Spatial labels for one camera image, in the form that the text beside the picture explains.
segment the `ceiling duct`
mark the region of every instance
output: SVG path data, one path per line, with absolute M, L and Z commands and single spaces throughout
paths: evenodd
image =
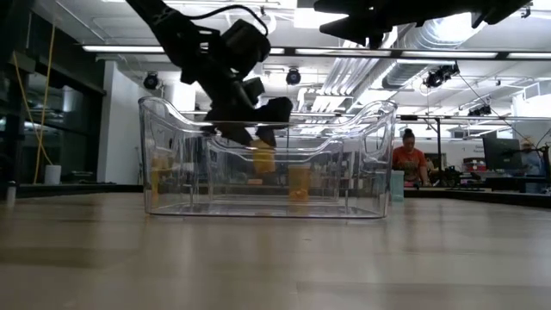
M 385 34 L 382 48 L 391 47 L 398 38 L 397 29 Z M 356 43 L 345 41 L 343 47 L 358 47 Z M 321 88 L 326 95 L 349 95 L 377 63 L 377 59 L 335 59 L 331 71 Z
M 438 18 L 425 22 L 423 27 L 412 28 L 400 38 L 393 48 L 397 49 L 455 49 L 463 42 L 477 34 L 485 23 L 478 28 L 471 28 L 471 15 L 468 13 Z M 424 71 L 429 65 L 420 61 L 393 59 L 381 60 L 364 78 L 354 98 L 358 98 L 349 109 L 360 109 L 370 100 L 386 100 L 395 94 L 395 91 L 408 85 L 413 78 Z
M 484 26 L 471 28 L 471 14 L 464 13 L 427 21 L 421 28 L 413 28 L 396 43 L 402 49 L 455 49 L 477 34 Z M 399 89 L 423 71 L 427 64 L 395 63 L 394 68 L 382 79 L 382 88 Z

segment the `table surface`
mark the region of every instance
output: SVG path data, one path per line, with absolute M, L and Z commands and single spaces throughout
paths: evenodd
M 149 217 L 140 194 L 0 212 L 2 309 L 549 309 L 551 213 L 408 199 L 385 220 Z

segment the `yellow cup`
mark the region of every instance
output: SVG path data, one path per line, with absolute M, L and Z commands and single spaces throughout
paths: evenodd
M 252 163 L 257 174 L 275 172 L 276 163 L 274 162 L 274 150 L 272 147 L 262 140 L 252 141 L 251 146 L 256 147 L 256 150 L 252 151 Z
M 289 171 L 289 200 L 307 202 L 310 189 L 310 165 L 290 165 Z

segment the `wall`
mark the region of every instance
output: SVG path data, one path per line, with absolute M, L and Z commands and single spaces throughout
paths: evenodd
M 98 182 L 137 184 L 139 176 L 138 100 L 151 94 L 108 61 L 103 88 L 108 92 L 102 106 L 98 157 Z

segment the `computer monitor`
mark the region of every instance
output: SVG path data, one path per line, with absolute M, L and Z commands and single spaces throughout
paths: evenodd
M 490 171 L 519 171 L 523 168 L 520 143 L 517 139 L 484 138 L 484 158 Z

